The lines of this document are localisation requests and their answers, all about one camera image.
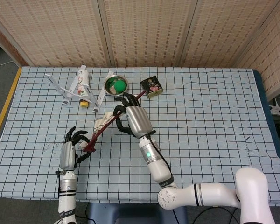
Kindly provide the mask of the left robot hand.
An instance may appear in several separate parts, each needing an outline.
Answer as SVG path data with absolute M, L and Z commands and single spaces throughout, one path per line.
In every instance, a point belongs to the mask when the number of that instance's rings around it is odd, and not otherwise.
M 90 153 L 86 153 L 81 157 L 76 154 L 75 145 L 83 140 L 90 143 L 90 140 L 85 136 L 88 132 L 85 130 L 76 131 L 76 127 L 72 127 L 65 135 L 63 146 L 60 154 L 60 169 L 66 173 L 67 171 L 74 171 L 78 164 L 90 157 Z

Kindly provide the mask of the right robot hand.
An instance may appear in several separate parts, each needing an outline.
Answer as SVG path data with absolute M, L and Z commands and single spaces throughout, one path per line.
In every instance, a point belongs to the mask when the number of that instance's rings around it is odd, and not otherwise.
M 122 105 L 117 105 L 114 108 L 113 116 L 121 112 L 126 115 L 128 121 L 128 126 L 124 127 L 120 117 L 115 119 L 119 131 L 132 135 L 137 139 L 155 133 L 146 110 L 141 107 L 136 96 L 124 92 L 123 96 L 116 96 L 114 100 L 120 101 Z

